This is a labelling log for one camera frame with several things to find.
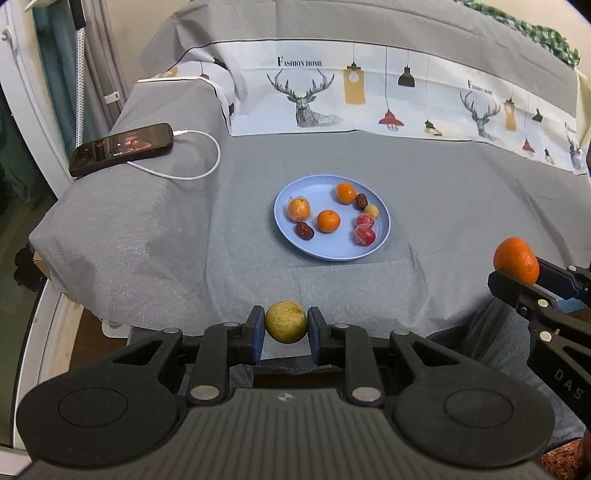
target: tangerine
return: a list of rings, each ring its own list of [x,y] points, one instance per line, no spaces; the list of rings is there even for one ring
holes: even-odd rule
[[[335,193],[337,200],[340,203],[344,203],[345,205],[353,203],[355,201],[355,197],[357,196],[355,187],[346,181],[342,181],[335,187]]]
[[[540,276],[540,264],[530,246],[521,238],[512,236],[496,247],[492,263],[495,270],[533,285]]]
[[[287,215],[293,222],[305,222],[311,214],[310,202],[304,197],[296,197],[287,205]]]
[[[340,216],[334,210],[322,210],[316,217],[316,225],[321,232],[332,233],[340,225]]]

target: teal curtain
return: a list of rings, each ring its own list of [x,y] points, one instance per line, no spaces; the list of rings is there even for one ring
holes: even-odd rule
[[[76,148],[76,31],[70,5],[58,0],[33,9],[47,87],[68,155]],[[85,104],[85,141],[100,137]]]

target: orange fabric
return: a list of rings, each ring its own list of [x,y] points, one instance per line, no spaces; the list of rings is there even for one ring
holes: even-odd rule
[[[541,458],[542,466],[558,480],[580,480],[584,477],[588,468],[583,462],[577,460],[579,440],[573,440]]]

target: bed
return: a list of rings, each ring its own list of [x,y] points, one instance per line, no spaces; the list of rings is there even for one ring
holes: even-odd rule
[[[509,236],[558,265],[591,260],[576,72],[452,0],[193,1],[143,61],[154,77],[135,85],[113,132],[159,122],[201,130],[219,141],[222,160],[192,182],[127,165],[98,171],[76,180],[31,234],[52,279],[104,320],[198,335],[244,320],[255,304],[295,300],[372,336],[400,327],[429,335],[469,321]],[[346,91],[349,71],[360,73],[354,63],[363,103]],[[295,102],[277,88],[286,77],[300,97],[312,81],[334,82],[316,93],[315,125],[294,117]],[[386,108],[405,113],[404,127],[378,121]],[[183,135],[142,164],[195,176],[215,154],[207,139]],[[275,197],[320,173],[382,197],[392,233],[381,249],[333,263],[285,241]],[[306,339],[265,338],[265,359],[308,354]]]

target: phone screen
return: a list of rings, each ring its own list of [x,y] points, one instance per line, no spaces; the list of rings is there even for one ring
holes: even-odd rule
[[[98,165],[94,168],[92,165],[109,160],[124,162],[147,157],[153,150],[171,146],[172,137],[172,130],[168,124],[158,124],[99,138],[75,150],[70,161],[70,173],[77,176],[81,169],[98,170]]]

